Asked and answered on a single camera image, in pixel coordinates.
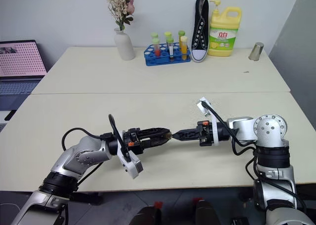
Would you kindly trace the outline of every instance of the laptop screen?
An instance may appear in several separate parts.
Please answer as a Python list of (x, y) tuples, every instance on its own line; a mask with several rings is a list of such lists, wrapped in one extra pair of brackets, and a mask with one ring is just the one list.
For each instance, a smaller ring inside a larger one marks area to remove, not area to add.
[(34, 40), (0, 42), (0, 77), (46, 75)]

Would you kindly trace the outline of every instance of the test tube rack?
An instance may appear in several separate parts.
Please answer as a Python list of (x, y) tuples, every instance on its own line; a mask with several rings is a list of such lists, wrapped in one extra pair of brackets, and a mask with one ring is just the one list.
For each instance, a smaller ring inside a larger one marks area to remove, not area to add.
[(160, 46), (160, 56), (155, 55), (154, 45), (150, 45), (144, 51), (144, 57), (146, 60), (147, 66), (159, 66), (159, 65), (167, 65), (167, 64), (176, 64), (176, 63), (184, 63), (190, 62), (190, 50), (187, 47), (187, 56), (186, 60), (182, 60), (182, 56), (184, 54), (181, 53), (180, 46), (178, 42), (173, 44), (173, 61), (170, 60), (169, 51), (167, 50), (167, 44), (161, 43)]

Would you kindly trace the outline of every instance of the red liquid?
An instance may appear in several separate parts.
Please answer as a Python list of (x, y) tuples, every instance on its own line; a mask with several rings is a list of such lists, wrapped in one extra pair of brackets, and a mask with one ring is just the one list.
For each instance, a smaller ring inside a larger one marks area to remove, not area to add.
[(155, 55), (160, 56), (160, 50), (155, 50)]

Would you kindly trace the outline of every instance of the white vase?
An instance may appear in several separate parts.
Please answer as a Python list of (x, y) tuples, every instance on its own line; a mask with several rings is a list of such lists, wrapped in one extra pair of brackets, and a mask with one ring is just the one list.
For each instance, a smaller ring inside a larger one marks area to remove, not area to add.
[(135, 52), (129, 36), (125, 34), (123, 30), (120, 31), (119, 28), (114, 29), (114, 31), (117, 33), (114, 37), (114, 41), (117, 45), (120, 57), (125, 61), (134, 59)]

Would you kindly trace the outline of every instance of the metal cup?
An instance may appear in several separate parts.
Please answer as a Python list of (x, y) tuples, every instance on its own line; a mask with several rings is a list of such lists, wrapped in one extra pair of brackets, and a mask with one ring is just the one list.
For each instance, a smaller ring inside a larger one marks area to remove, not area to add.
[(249, 60), (258, 61), (263, 47), (264, 47), (264, 45), (262, 42), (256, 42), (256, 44), (254, 45), (254, 47), (253, 47), (253, 49), (248, 57)]

